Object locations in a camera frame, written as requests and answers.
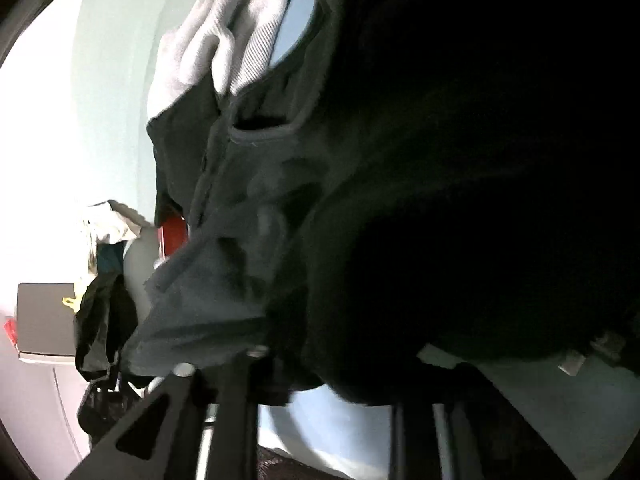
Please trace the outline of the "dark hanging garment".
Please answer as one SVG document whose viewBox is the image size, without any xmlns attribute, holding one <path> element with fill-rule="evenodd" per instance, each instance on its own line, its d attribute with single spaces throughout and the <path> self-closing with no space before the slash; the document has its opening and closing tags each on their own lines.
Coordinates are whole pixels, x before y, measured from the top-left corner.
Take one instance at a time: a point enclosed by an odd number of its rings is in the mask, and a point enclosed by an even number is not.
<svg viewBox="0 0 640 480">
<path fill-rule="evenodd" d="M 80 428 L 96 445 L 140 399 L 147 377 L 124 373 L 120 354 L 138 326 L 125 284 L 123 242 L 96 246 L 98 275 L 82 296 L 74 318 L 75 367 L 88 382 L 77 412 Z"/>
</svg>

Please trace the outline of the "black t-shirt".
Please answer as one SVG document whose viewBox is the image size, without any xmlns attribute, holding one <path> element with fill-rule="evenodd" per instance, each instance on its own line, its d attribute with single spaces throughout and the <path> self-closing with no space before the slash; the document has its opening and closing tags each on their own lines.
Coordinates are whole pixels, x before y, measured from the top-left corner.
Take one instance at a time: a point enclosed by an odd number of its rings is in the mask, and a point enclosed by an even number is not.
<svg viewBox="0 0 640 480">
<path fill-rule="evenodd" d="M 232 98 L 148 127 L 189 240 L 122 367 L 267 347 L 385 403 L 435 346 L 639 367 L 639 0 L 316 0 Z"/>
</svg>

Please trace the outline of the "white grey knit garment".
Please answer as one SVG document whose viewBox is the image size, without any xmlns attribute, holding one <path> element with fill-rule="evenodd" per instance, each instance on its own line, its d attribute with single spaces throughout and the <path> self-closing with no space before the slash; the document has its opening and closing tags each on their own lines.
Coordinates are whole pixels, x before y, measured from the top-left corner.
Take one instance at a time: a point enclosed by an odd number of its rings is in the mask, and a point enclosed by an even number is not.
<svg viewBox="0 0 640 480">
<path fill-rule="evenodd" d="M 148 96 L 148 117 L 168 110 L 207 76 L 217 96 L 232 94 L 269 68 L 290 0 L 196 0 L 163 34 Z"/>
</svg>

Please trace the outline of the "red box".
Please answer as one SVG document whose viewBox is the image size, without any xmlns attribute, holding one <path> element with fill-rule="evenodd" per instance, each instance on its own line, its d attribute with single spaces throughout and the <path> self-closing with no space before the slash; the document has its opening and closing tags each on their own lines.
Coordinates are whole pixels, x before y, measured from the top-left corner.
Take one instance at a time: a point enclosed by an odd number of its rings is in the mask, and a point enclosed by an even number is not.
<svg viewBox="0 0 640 480">
<path fill-rule="evenodd" d="M 157 230 L 160 258 L 166 259 L 174 254 L 189 239 L 189 229 L 181 216 L 167 218 Z"/>
</svg>

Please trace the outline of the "grey cardboard box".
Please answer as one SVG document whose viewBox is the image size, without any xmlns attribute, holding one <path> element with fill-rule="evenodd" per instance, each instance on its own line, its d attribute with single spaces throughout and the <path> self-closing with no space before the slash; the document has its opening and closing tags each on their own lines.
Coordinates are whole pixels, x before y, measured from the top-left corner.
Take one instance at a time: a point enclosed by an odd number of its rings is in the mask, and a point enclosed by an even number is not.
<svg viewBox="0 0 640 480">
<path fill-rule="evenodd" d="M 63 299 L 74 296 L 70 283 L 21 283 L 17 286 L 16 350 L 27 363 L 74 365 L 72 308 Z"/>
</svg>

